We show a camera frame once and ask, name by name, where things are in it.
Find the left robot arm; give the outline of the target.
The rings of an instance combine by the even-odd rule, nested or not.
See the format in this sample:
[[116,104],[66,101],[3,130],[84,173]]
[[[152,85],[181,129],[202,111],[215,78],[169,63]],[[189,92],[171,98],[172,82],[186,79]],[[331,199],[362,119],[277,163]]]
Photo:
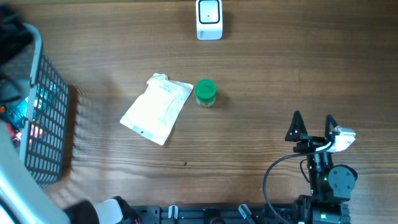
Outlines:
[[43,52],[37,28],[1,4],[1,104],[22,101],[22,139],[15,147],[1,122],[1,211],[13,223],[140,223],[139,214],[121,197],[101,203],[82,200],[58,208],[43,188],[62,175],[70,92]]

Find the green lidded jar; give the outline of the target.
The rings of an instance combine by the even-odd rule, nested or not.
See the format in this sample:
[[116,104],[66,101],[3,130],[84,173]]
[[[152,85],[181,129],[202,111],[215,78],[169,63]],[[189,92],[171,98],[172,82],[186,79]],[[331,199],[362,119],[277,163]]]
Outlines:
[[213,80],[200,80],[195,87],[196,102],[202,107],[211,107],[217,94],[217,86]]

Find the teal Listerine mouthwash bottle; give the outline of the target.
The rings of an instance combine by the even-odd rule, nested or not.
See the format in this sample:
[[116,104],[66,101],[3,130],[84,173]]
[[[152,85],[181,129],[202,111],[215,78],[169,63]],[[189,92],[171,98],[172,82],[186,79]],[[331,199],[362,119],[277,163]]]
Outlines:
[[[50,82],[50,86],[35,88],[32,122],[45,127],[65,127],[68,90]],[[6,118],[17,128],[25,126],[29,109],[29,96],[6,111]]]

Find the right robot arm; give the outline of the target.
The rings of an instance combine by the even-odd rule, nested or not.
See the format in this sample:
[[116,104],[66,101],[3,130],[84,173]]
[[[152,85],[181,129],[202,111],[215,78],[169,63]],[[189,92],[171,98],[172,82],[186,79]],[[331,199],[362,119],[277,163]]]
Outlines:
[[349,148],[355,138],[353,129],[340,126],[330,114],[325,121],[325,135],[310,136],[301,113],[294,112],[285,140],[295,142],[293,151],[306,157],[311,194],[300,195],[294,201],[292,223],[351,222],[347,202],[358,173],[347,165],[334,165],[332,155]]

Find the white snack pouch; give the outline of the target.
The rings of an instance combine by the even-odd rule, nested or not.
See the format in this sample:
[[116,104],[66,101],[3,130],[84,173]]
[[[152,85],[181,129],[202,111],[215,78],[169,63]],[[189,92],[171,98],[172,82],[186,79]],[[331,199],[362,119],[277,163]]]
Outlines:
[[137,97],[120,123],[162,146],[192,90],[192,84],[169,80],[167,75],[155,73],[148,79],[145,92]]

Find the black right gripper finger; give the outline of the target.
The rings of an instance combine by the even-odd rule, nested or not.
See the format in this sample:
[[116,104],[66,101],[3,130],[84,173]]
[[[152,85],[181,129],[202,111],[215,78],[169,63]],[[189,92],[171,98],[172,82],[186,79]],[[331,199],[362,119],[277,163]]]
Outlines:
[[326,116],[326,120],[325,120],[325,138],[327,140],[331,140],[332,139],[332,134],[333,134],[332,129],[337,127],[337,125],[338,124],[335,121],[334,117],[331,114],[328,114]]
[[308,136],[307,129],[300,111],[295,111],[285,141],[299,142]]

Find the red Kleenex tissue pack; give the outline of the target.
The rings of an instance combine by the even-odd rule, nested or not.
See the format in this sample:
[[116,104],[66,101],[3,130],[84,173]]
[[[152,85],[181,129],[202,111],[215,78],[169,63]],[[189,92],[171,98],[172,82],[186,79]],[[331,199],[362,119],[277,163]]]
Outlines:
[[[44,134],[45,131],[42,128],[31,126],[30,136],[34,138],[43,138]],[[22,129],[14,128],[11,133],[11,139],[15,147],[20,146],[22,141]]]

